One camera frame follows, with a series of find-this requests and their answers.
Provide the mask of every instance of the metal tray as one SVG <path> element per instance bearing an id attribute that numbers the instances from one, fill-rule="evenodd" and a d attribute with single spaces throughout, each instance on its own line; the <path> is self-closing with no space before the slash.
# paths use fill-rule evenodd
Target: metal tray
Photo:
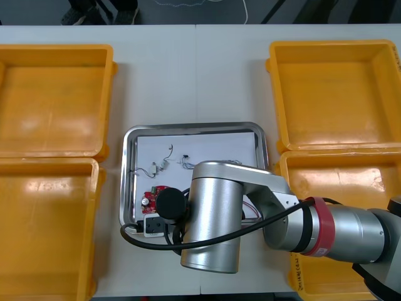
<path id="1" fill-rule="evenodd" d="M 138 125 L 132 127 L 124 137 L 120 186 L 120 224 L 135 223 L 135 195 L 137 176 L 132 170 L 137 168 L 138 137 L 170 135 L 203 135 L 253 132 L 258 168 L 267 169 L 268 150 L 263 129 L 253 122 L 224 122 L 208 124 L 167 124 Z M 136 233 L 127 228 L 127 232 Z"/>

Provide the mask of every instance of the white table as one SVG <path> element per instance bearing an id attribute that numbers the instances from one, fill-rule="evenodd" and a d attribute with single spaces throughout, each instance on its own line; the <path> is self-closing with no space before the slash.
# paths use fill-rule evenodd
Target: white table
<path id="1" fill-rule="evenodd" d="M 96 219 L 95 296 L 291 291 L 288 254 L 269 250 L 260 231 L 241 238 L 235 275 L 189 270 L 173 252 L 126 243 L 118 221 L 123 135 L 138 124 L 253 121 L 265 130 L 270 162 L 276 162 L 278 131 L 264 69 L 270 43 L 389 39 L 400 46 L 400 33 L 397 24 L 0 26 L 1 43 L 106 43 L 114 48 L 119 71 L 110 112 L 110 157 L 102 164 L 107 181 Z"/>

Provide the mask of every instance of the small connector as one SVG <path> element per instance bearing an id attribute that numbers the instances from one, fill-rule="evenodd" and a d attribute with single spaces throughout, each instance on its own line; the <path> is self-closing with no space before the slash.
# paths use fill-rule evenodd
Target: small connector
<path id="1" fill-rule="evenodd" d="M 167 160 L 162 161 L 162 163 L 160 163 L 160 171 L 167 169 L 167 166 L 169 166 L 169 162 Z"/>

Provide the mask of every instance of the yellow plastic bin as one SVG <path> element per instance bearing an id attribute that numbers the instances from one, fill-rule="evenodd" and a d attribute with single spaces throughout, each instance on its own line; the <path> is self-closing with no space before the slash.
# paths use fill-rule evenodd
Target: yellow plastic bin
<path id="1" fill-rule="evenodd" d="M 391 41 L 274 42 L 280 152 L 401 147 L 401 65 Z"/>
<path id="2" fill-rule="evenodd" d="M 94 159 L 0 159 L 0 300 L 89 300 Z"/>
<path id="3" fill-rule="evenodd" d="M 285 152 L 276 170 L 298 198 L 324 196 L 359 208 L 387 208 L 401 194 L 401 150 Z M 375 300 L 351 263 L 291 254 L 289 282 L 303 300 Z"/>
<path id="4" fill-rule="evenodd" d="M 0 157 L 106 159 L 108 45 L 0 45 Z"/>

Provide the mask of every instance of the red circuit board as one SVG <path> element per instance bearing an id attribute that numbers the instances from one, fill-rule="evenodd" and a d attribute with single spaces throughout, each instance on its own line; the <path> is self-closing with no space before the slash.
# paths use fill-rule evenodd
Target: red circuit board
<path id="1" fill-rule="evenodd" d="M 141 210 L 143 214 L 156 213 L 156 198 L 161 191 L 169 188 L 168 186 L 154 186 L 152 187 L 152 191 L 147 191 L 143 195 L 143 198 L 147 198 L 149 200 L 148 206 L 141 206 Z"/>

